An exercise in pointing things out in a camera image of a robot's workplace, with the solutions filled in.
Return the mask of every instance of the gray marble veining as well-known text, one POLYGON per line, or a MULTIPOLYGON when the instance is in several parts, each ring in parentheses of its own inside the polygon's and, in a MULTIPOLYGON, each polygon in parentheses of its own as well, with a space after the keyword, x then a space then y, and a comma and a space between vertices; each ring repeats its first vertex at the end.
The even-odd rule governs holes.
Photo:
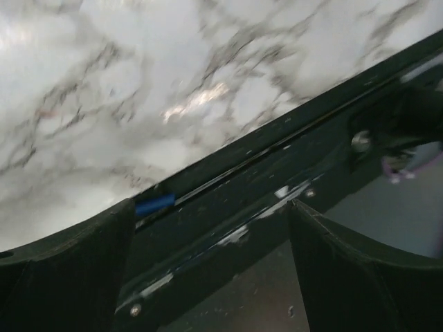
POLYGON ((0 251, 443 28, 440 0, 0 0, 0 251))

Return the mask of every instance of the screw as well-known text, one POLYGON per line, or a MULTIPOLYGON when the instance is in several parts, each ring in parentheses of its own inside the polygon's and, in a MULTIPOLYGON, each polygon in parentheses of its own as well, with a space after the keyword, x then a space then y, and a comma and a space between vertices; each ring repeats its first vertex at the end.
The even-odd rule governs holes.
POLYGON ((135 304, 132 306, 131 311, 129 312, 132 317, 137 317, 141 312, 141 305, 135 304))
POLYGON ((289 318, 293 318, 296 315, 296 311, 293 309, 293 306, 290 306, 288 309, 289 318))
POLYGON ((306 190, 306 192, 305 192, 305 196, 307 197, 307 198, 312 198, 312 197, 314 197, 316 195, 316 192, 315 192, 315 190, 314 189, 312 189, 312 188, 309 188, 308 190, 306 190))
POLYGON ((355 152, 362 154, 371 147, 371 138, 368 130, 357 133, 351 141, 351 146, 355 152))

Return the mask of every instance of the bolt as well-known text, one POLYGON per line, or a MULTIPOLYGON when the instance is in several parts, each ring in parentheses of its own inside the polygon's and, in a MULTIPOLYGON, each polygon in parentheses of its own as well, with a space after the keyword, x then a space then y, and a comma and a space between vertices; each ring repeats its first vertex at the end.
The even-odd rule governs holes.
POLYGON ((306 190, 306 192, 305 192, 305 196, 307 197, 307 198, 312 198, 312 197, 314 197, 316 195, 316 192, 315 192, 315 190, 314 189, 312 189, 312 188, 309 188, 308 190, 306 190))
POLYGON ((132 317, 137 317, 141 312, 141 305, 135 304, 132 306, 131 311, 129 312, 132 317))
POLYGON ((371 147, 371 138, 368 130, 357 133, 351 141, 351 146, 355 152, 362 154, 371 147))

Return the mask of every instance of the marble countertop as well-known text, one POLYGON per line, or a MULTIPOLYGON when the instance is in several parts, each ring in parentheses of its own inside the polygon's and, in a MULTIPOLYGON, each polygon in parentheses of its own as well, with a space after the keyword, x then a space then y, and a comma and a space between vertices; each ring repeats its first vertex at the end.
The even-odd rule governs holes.
POLYGON ((2 0, 0 251, 443 28, 441 0, 2 0))

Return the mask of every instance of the gray floor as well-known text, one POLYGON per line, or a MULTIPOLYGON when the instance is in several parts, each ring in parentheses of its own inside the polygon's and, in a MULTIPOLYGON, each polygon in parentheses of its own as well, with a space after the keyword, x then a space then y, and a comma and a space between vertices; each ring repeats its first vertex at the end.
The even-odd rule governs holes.
MULTIPOLYGON (((439 257, 443 163, 398 185, 378 178, 327 215, 380 242, 439 257)), ((161 331, 308 332, 289 244, 274 250, 161 331)))

